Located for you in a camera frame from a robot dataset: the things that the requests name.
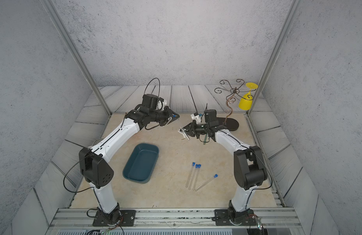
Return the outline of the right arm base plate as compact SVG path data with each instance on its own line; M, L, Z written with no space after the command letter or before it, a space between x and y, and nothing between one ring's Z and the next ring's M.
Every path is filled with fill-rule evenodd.
M256 215L251 209L243 212L236 212L232 208L218 209L214 211L214 216L211 220L217 226L256 226L258 224Z

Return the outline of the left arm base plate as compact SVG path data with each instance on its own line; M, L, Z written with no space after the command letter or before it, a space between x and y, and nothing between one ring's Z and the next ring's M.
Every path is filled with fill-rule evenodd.
M115 210L110 214L97 209L92 223L93 227L133 227L135 222L136 210Z

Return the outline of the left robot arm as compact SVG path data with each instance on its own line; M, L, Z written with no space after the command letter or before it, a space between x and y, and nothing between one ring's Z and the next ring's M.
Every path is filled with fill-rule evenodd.
M98 212L109 224L115 224L121 219L119 203L110 183L114 176L109 165L110 160L126 141L149 123L156 122L159 126L164 126L178 118L179 114L168 106L158 110L138 105L128 112L121 124L102 141L79 152L81 173L93 189L98 202Z

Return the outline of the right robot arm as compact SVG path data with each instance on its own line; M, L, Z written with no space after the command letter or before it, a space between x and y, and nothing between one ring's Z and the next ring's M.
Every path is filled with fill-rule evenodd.
M201 135L206 135L209 140L222 145L233 156L236 193L229 202L227 215L216 215L213 220L218 222L228 219L233 225L248 225L249 220L256 217L250 208L250 203L256 191L260 190L264 181L268 179L268 169L261 148L240 141L223 125L212 126L210 123L191 122L180 128L179 133L187 139L190 137L198 139Z

